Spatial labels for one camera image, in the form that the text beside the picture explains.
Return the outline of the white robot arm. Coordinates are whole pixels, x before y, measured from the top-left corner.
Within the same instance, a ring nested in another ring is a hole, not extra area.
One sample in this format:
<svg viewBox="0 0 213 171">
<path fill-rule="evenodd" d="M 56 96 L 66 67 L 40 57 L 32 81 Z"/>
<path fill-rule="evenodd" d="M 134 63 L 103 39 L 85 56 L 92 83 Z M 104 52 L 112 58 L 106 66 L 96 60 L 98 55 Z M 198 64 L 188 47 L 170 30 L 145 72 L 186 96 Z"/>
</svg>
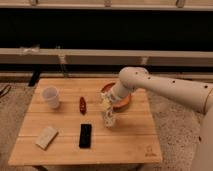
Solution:
<svg viewBox="0 0 213 171">
<path fill-rule="evenodd" d="M 116 83 L 101 94 L 101 113 L 107 127 L 115 125 L 113 105 L 139 88 L 204 114 L 200 143 L 190 171 L 213 171 L 213 84 L 153 76 L 145 68 L 125 67 L 119 72 Z"/>
</svg>

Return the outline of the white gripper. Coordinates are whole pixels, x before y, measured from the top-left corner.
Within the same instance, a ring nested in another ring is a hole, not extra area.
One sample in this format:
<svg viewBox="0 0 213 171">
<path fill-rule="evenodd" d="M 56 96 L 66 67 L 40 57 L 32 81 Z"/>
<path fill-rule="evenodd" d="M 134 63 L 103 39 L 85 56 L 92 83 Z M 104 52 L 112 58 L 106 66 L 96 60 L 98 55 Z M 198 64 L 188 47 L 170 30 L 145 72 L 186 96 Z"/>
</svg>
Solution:
<svg viewBox="0 0 213 171">
<path fill-rule="evenodd" d="M 122 98 L 116 93 L 116 91 L 114 90 L 114 88 L 111 88 L 110 91 L 110 98 L 113 102 L 115 101 L 121 101 Z M 111 102 L 109 100 L 109 98 L 107 97 L 107 95 L 105 93 L 101 94 L 101 108 L 103 111 L 108 111 L 111 109 Z"/>
</svg>

